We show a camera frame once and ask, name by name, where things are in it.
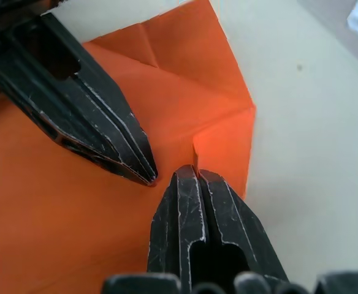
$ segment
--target white table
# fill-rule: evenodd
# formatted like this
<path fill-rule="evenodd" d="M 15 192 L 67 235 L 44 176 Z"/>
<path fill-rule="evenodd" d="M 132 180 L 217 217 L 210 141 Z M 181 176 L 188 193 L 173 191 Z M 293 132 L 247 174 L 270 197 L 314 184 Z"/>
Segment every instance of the white table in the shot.
<path fill-rule="evenodd" d="M 258 107 L 246 202 L 288 274 L 308 288 L 358 269 L 358 60 L 293 0 L 213 1 Z M 178 0 L 69 0 L 80 40 Z"/>

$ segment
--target orange sheet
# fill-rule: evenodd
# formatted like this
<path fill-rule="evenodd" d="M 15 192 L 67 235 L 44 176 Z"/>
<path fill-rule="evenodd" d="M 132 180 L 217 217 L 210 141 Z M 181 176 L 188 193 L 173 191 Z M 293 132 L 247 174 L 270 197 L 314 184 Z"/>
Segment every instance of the orange sheet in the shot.
<path fill-rule="evenodd" d="M 86 43 L 147 132 L 148 188 L 62 149 L 0 99 L 0 293 L 99 293 L 146 270 L 150 222 L 184 164 L 244 195 L 255 107 L 218 19 L 196 0 Z"/>

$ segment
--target orange paper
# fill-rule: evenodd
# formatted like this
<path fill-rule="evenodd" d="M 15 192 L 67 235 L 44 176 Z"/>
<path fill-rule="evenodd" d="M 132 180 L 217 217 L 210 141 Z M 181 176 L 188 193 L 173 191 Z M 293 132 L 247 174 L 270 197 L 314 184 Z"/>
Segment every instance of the orange paper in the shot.
<path fill-rule="evenodd" d="M 153 214 L 184 164 L 244 195 L 255 107 L 207 0 L 85 48 L 148 134 L 157 185 L 66 151 L 0 99 L 0 293 L 99 293 L 106 277 L 145 271 Z"/>

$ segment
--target black plastic part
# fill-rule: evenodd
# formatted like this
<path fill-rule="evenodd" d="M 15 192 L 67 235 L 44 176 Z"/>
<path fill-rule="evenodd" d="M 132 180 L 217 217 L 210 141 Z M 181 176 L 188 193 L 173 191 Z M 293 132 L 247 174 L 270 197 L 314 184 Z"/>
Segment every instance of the black plastic part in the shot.
<path fill-rule="evenodd" d="M 176 274 L 187 294 L 201 283 L 234 294 L 244 271 L 274 288 L 287 276 L 255 214 L 219 175 L 177 170 L 153 218 L 148 271 Z"/>
<path fill-rule="evenodd" d="M 0 91 L 66 149 L 138 183 L 157 178 L 119 86 L 52 14 L 0 31 Z"/>
<path fill-rule="evenodd" d="M 56 7 L 61 0 L 0 0 L 0 31 Z"/>
<path fill-rule="evenodd" d="M 148 272 L 102 294 L 308 294 L 291 284 L 254 213 L 222 177 L 177 170 L 151 225 Z M 358 273 L 321 276 L 314 294 L 358 294 Z"/>

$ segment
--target scratched black plastic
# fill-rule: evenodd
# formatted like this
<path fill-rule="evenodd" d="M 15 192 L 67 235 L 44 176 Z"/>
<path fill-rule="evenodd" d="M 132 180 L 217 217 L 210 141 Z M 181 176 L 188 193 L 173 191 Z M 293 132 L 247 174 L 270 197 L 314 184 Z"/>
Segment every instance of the scratched black plastic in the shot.
<path fill-rule="evenodd" d="M 52 14 L 27 16 L 0 31 L 0 91 L 57 144 L 152 184 L 148 137 L 119 86 Z"/>
<path fill-rule="evenodd" d="M 210 171 L 177 170 L 151 225 L 148 273 L 102 294 L 308 294 L 288 281 L 255 214 Z M 358 272 L 321 276 L 315 294 L 358 294 Z"/>

